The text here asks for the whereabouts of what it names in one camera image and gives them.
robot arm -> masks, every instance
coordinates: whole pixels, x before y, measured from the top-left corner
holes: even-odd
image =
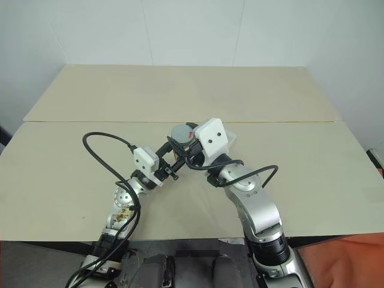
[[[237,208],[253,262],[259,273],[259,285],[267,288],[311,288],[312,284],[304,266],[287,244],[278,209],[263,190],[264,185],[257,174],[263,169],[252,171],[241,160],[232,160],[227,155],[228,138],[221,120],[213,118],[200,125],[178,125],[171,135],[168,142],[156,153],[149,148],[133,150],[137,170],[127,180],[131,191],[139,198],[146,197],[155,187],[162,186],[169,176],[177,180],[176,172],[185,164],[193,170],[207,170],[208,182],[215,187],[223,187],[226,196]],[[171,166],[163,156],[172,151],[176,156],[176,163]],[[277,170],[276,166],[267,167],[269,168]],[[121,259],[128,242],[124,239],[131,231],[133,222],[129,221],[136,213],[126,185],[121,182],[116,184],[119,187],[113,195],[112,213],[93,253],[86,257],[82,265],[84,271],[94,269],[99,263],[98,259],[119,243],[124,242],[122,244],[125,245],[121,245],[112,257],[84,281],[79,286],[81,288],[116,287],[112,279],[121,270]],[[76,285],[79,277],[81,274],[68,287]]]

black wire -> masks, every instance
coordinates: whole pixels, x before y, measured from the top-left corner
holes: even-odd
[[[101,159],[92,149],[91,147],[88,145],[88,142],[87,142],[87,138],[89,136],[94,136],[94,135],[98,135],[98,136],[106,136],[106,137],[109,137],[109,138],[113,138],[113,139],[116,139],[116,140],[119,140],[120,142],[126,144],[129,149],[131,150],[131,152],[133,152],[133,149],[136,148],[134,145],[131,145],[128,141],[126,141],[125,139],[123,138],[120,138],[116,135],[112,135],[112,134],[109,134],[109,133],[104,133],[104,132],[89,132],[89,133],[86,133],[84,136],[83,136],[83,145],[85,147],[85,149],[101,164],[103,165],[108,171],[110,171],[112,174],[114,174],[117,178],[120,179],[121,183],[123,183],[125,186],[122,186],[122,185],[119,185],[121,188],[123,188],[125,191],[127,191],[127,193],[131,196],[132,198],[132,201],[136,207],[137,210],[135,210],[133,216],[126,222],[124,223],[124,225],[117,231],[114,239],[113,239],[113,243],[116,241],[118,235],[121,233],[121,231],[127,227],[129,225],[129,223],[133,220],[133,218],[136,216],[136,220],[135,220],[135,223],[133,224],[133,227],[131,228],[131,230],[129,231],[129,233],[127,234],[127,236],[118,244],[118,246],[112,251],[110,252],[107,256],[105,257],[99,257],[97,260],[93,261],[92,263],[80,268],[79,270],[77,270],[71,277],[70,279],[67,281],[67,284],[65,285],[65,288],[69,288],[69,285],[72,281],[72,279],[79,275],[82,271],[86,270],[88,267],[96,264],[97,262],[101,261],[90,273],[88,273],[86,276],[84,276],[81,280],[79,280],[78,282],[76,282],[75,285],[73,285],[71,288],[76,288],[78,287],[82,282],[84,282],[86,279],[89,278],[89,276],[91,276],[101,265],[103,265],[107,259],[114,254],[114,252],[116,252],[118,250],[119,247],[121,247],[121,245],[131,236],[131,234],[133,233],[133,231],[135,230],[138,222],[139,222],[139,219],[140,219],[140,201],[139,201],[139,198],[138,196],[136,195],[136,193],[134,192],[133,188],[131,187],[131,185],[128,183],[127,180],[125,180],[124,177],[122,177],[115,169],[113,169],[111,166],[109,166],[103,159]]]
[[[269,182],[269,180],[272,179],[272,177],[276,174],[277,170],[278,170],[278,166],[277,165],[269,165],[269,166],[265,166],[263,168],[260,168],[260,169],[257,169],[255,171],[252,171],[251,173],[248,173],[248,174],[245,174],[241,177],[238,177],[232,181],[229,181],[229,182],[225,182],[225,183],[222,183],[222,184],[219,184],[217,187],[227,187],[229,185],[232,185],[232,184],[235,184],[241,180],[244,180],[244,179],[247,179],[253,175],[256,175],[256,174],[259,174],[261,172],[264,172],[264,171],[267,171],[267,170],[271,170],[273,169],[272,173],[268,176],[268,178],[264,181],[263,185],[262,185],[262,188],[264,188],[267,183]]]
[[[122,245],[123,243],[132,235],[133,231],[135,230],[137,224],[139,223],[140,219],[140,210],[135,211],[137,213],[135,222],[132,226],[132,229],[129,231],[129,233],[124,237],[124,239],[113,249],[107,256],[102,257],[100,260],[101,262],[95,266],[94,269],[92,269],[88,274],[86,274],[84,277],[82,277],[78,282],[76,282],[71,288],[77,288],[80,284],[82,284],[85,280],[87,280],[95,271],[97,271],[107,260],[110,256],[112,256]]]
[[[242,165],[244,165],[244,162],[242,160],[230,160],[230,161],[221,162],[221,163],[208,165],[208,166],[195,166],[191,163],[191,161],[188,159],[187,156],[184,156],[184,162],[190,169],[197,170],[197,171],[204,171],[204,170],[209,170],[209,169],[213,169],[213,168],[219,168],[219,167],[223,167],[223,166],[226,166],[229,164],[242,164]]]
[[[124,140],[123,138],[120,138],[118,136],[115,136],[115,135],[112,135],[112,134],[108,134],[108,133],[103,133],[103,132],[89,132],[89,133],[86,133],[84,136],[83,136],[83,145],[85,147],[85,149],[101,164],[103,165],[109,172],[111,172],[112,174],[114,174],[117,178],[119,178],[119,180],[124,183],[124,185],[126,186],[126,188],[124,188],[128,194],[131,196],[132,200],[133,200],[133,203],[136,207],[140,207],[140,201],[139,201],[139,198],[138,196],[136,195],[136,193],[134,192],[133,188],[131,187],[131,185],[127,182],[127,180],[124,179],[123,176],[121,176],[114,168],[110,167],[103,159],[101,159],[92,149],[91,147],[89,147],[88,145],[88,142],[87,142],[87,138],[89,136],[93,136],[93,135],[99,135],[99,136],[106,136],[106,137],[110,137],[110,138],[114,138],[116,140],[119,140],[121,141],[122,143],[126,144],[130,149],[133,148],[133,145],[131,145],[128,141]]]

beige tabletop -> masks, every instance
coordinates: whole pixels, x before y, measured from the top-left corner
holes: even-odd
[[[98,239],[116,179],[86,152],[83,134],[105,131],[156,150],[173,125],[24,123],[0,156],[1,239]],[[286,236],[384,231],[384,182],[344,123],[225,127],[238,137],[232,158],[255,169],[279,165],[266,192],[280,211]],[[89,142],[124,176],[134,170],[124,145],[96,137]],[[178,174],[177,181],[168,179],[147,198],[134,239],[243,236],[222,189],[210,186],[203,172],[183,167]]]
[[[303,67],[68,65],[25,121],[327,122],[340,116]]]

gray floor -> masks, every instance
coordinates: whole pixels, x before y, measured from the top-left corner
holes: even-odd
[[[82,256],[18,242],[1,242],[2,288],[63,288]]]
[[[121,276],[120,287],[128,287],[131,276],[147,257],[163,253],[176,255],[178,288],[211,287],[211,265],[214,254],[226,254],[238,267],[245,287],[257,287],[250,269],[245,245],[228,244],[217,239],[184,241],[132,242]],[[68,277],[80,266],[83,256],[40,248],[18,242],[1,242],[2,288],[63,288]]]

white wall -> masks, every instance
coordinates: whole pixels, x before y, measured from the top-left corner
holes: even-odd
[[[330,31],[335,26],[341,34],[352,33],[348,25],[339,28],[338,24],[345,9],[342,7],[348,8],[349,0],[1,1],[5,3],[5,17],[0,20],[4,22],[0,25],[0,124],[11,133],[64,63],[310,64],[313,76],[352,123],[361,143],[365,145],[364,139],[372,136],[361,134],[354,126],[348,117],[351,109],[339,99],[348,96],[334,88],[337,84],[332,84],[322,63],[331,66],[334,59],[344,55],[339,46],[327,46],[327,39],[334,38]],[[369,27],[362,23],[359,29],[364,34]],[[351,53],[359,51],[357,47]],[[340,70],[341,76],[336,73],[338,77],[346,70],[350,72],[351,64],[345,60],[343,65],[345,69]],[[348,74],[351,82],[359,80],[357,74]]]
[[[346,1],[308,67],[365,149],[384,140],[384,1]]]

